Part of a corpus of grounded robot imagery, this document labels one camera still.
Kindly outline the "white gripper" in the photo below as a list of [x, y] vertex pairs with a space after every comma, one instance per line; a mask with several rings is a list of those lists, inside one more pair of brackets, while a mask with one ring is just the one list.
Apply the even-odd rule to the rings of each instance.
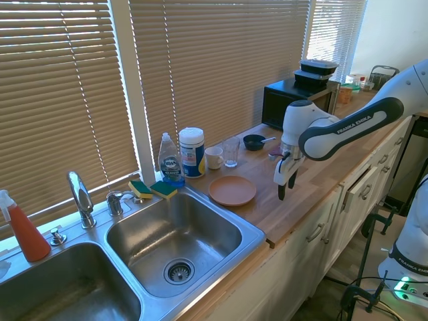
[[279, 200], [284, 200], [287, 192], [287, 186], [289, 189], [294, 188], [297, 171], [303, 164], [304, 160], [304, 156], [294, 158], [290, 152], [286, 152], [278, 161], [274, 172], [274, 183], [278, 184]]

